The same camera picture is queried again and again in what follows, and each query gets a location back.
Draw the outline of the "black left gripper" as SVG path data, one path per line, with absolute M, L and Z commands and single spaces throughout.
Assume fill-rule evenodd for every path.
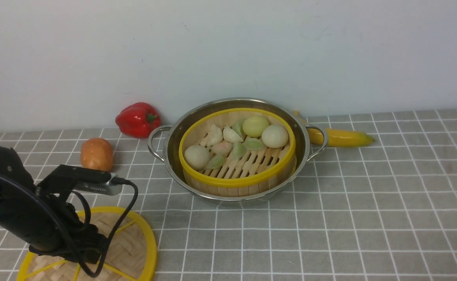
M 100 233 L 96 225 L 91 224 L 91 208 L 84 196 L 77 191 L 73 194 L 82 204 L 83 221 L 73 204 L 66 202 L 68 194 L 39 196 L 60 220 L 66 235 L 63 235 L 60 227 L 42 211 L 43 224 L 36 228 L 34 241 L 30 242 L 30 251 L 39 256 L 61 257 L 72 263 L 78 263 L 81 259 L 84 263 L 96 264 L 108 250 L 108 238 Z

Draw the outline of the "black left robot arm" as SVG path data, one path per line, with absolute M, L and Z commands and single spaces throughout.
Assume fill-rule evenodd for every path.
M 96 264 L 107 238 L 88 220 L 82 222 L 67 199 L 72 190 L 95 192 L 109 180 L 109 172 L 61 164 L 36 185 L 16 151 L 0 146 L 0 226 L 26 242 L 34 254 L 77 263 L 40 200 L 61 220 L 83 261 Z

